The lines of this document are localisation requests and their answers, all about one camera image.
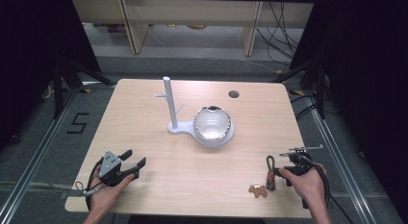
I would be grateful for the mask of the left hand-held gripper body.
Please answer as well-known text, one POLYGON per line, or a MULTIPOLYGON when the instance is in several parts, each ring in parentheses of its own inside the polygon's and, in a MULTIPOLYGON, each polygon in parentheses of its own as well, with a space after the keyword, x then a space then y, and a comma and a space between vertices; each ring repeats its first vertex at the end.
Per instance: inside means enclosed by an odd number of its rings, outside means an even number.
POLYGON ((99 171, 100 180, 108 187, 118 185, 123 179, 120 170, 122 160, 111 151, 107 151, 102 159, 102 165, 99 171))

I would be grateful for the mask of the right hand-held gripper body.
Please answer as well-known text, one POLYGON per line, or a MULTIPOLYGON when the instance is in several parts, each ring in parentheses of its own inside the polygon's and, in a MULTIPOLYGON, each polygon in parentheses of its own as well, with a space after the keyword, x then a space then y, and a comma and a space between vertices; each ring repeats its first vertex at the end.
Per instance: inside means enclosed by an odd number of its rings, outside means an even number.
POLYGON ((315 168, 321 174, 321 167, 313 162, 308 150, 311 150, 311 147, 295 147, 287 153, 280 154, 280 157, 288 157, 293 164, 292 166, 285 166, 285 169, 296 176, 306 174, 311 168, 315 168))

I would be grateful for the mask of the green keychain with brown tag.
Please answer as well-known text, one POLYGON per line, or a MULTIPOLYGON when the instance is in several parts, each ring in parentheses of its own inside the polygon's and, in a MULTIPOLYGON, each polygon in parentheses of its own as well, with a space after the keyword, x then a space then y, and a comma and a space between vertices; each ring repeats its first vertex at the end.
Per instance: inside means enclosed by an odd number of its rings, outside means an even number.
POLYGON ((276 190, 275 159, 273 156, 267 156, 266 162, 268 168, 266 182, 263 185, 251 185, 248 189, 248 192, 252 193, 255 198, 267 198, 270 192, 274 192, 276 190))

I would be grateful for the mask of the person's right hand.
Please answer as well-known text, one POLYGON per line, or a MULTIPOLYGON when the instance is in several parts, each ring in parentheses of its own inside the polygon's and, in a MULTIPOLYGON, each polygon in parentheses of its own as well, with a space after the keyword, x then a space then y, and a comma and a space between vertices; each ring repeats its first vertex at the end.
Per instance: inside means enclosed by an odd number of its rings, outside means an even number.
POLYGON ((296 176, 288 170, 287 172, 288 174, 285 178, 292 182, 294 190, 305 200, 308 207, 317 204, 326 207, 323 181, 315 168, 310 169, 301 176, 296 176))

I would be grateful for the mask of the person's left hand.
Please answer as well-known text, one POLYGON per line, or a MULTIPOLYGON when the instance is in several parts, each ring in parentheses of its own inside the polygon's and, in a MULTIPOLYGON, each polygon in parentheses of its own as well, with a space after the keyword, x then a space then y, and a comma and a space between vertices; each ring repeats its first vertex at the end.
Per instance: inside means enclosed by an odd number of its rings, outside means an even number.
POLYGON ((90 212, 92 216, 106 215, 116 203, 121 191, 134 180, 134 175, 128 175, 114 187, 101 187, 90 197, 90 212))

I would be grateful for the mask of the white branched hanger stand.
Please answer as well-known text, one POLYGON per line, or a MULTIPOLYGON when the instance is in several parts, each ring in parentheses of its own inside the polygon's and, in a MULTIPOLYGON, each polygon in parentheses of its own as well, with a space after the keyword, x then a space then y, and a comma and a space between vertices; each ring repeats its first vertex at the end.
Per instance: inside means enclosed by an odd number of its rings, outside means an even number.
POLYGON ((171 79, 167 76, 163 78, 165 92, 162 94, 157 94, 157 97, 165 98, 169 110, 170 122, 167 125, 167 130, 174 135, 185 134, 190 135, 197 143, 207 148, 219 148, 226 145, 234 136, 235 126, 232 121, 232 127, 230 133, 221 141, 204 141, 198 137, 193 128, 193 119, 190 121, 179 121, 177 118, 177 113, 182 109, 180 107, 178 110, 175 109, 175 103, 172 93, 171 79))

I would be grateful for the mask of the white bowl with metallic rim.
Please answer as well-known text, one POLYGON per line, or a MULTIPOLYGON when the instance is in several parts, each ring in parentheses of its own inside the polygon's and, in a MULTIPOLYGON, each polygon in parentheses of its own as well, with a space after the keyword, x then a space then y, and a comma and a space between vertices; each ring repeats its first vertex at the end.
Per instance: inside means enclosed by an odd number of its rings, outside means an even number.
POLYGON ((193 119, 194 131, 204 141, 223 140, 230 133, 231 127, 229 114, 217 106, 201 108, 193 119))

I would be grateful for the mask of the black metal stand legs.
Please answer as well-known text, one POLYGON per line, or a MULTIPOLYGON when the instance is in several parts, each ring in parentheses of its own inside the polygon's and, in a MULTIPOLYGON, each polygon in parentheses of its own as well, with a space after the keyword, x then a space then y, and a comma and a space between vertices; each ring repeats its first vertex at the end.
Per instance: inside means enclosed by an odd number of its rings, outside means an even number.
POLYGON ((324 69, 320 61, 311 59, 301 65, 291 69, 288 73, 283 74, 277 79, 273 80, 274 83, 283 83, 289 80, 291 77, 303 72, 303 78, 300 81, 302 88, 317 87, 317 110, 321 119, 325 118, 323 109, 323 95, 324 95, 324 69))
POLYGON ((87 68, 79 62, 67 58, 58 59, 53 66, 53 83, 55 91, 54 119, 63 112, 64 108, 65 100, 63 98, 63 81, 66 82, 70 89, 79 89, 83 85, 77 72, 83 72, 94 80, 107 86, 112 86, 114 84, 112 80, 102 76, 98 71, 87 68))

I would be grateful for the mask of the dark curtain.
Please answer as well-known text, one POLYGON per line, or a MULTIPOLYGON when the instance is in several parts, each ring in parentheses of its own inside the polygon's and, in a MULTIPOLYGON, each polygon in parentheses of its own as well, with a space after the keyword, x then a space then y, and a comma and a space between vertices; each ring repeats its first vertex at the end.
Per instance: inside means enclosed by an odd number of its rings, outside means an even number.
POLYGON ((72 0, 0 0, 0 150, 68 61, 100 70, 72 0))
POLYGON ((331 92, 408 223, 408 0, 315 0, 293 65, 310 60, 327 35, 331 92))

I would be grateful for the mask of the light wooden cabinet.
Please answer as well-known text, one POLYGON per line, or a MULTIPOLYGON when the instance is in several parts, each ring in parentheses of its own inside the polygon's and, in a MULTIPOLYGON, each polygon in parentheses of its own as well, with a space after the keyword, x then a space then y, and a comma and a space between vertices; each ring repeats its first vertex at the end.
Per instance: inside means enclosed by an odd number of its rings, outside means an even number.
POLYGON ((311 3, 216 0, 72 0, 84 23, 122 24, 130 49, 138 54, 150 24, 239 27, 250 56, 258 27, 306 26, 311 3))

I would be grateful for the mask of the aluminium floor rail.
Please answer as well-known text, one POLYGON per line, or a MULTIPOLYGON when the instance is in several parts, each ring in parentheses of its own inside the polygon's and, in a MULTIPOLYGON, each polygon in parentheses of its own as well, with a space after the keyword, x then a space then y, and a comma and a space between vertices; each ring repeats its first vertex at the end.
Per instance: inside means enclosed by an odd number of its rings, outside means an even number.
POLYGON ((349 198, 353 203, 361 222, 363 224, 377 224, 376 219, 370 209, 369 203, 353 177, 351 170, 348 167, 343 154, 341 153, 338 143, 334 139, 326 121, 320 117, 316 109, 312 109, 311 114, 318 126, 320 134, 322 135, 324 146, 330 153, 330 156, 336 165, 339 175, 344 183, 344 187, 347 190, 349 198))
POLYGON ((55 118, 52 119, 34 155, 24 168, 24 171, 18 181, 14 184, 7 200, 0 208, 0 224, 9 224, 13 219, 17 208, 19 207, 34 176, 37 174, 38 169, 43 162, 43 159, 45 158, 45 155, 47 154, 57 132, 61 128, 67 111, 78 92, 78 88, 71 89, 65 97, 62 110, 55 118))

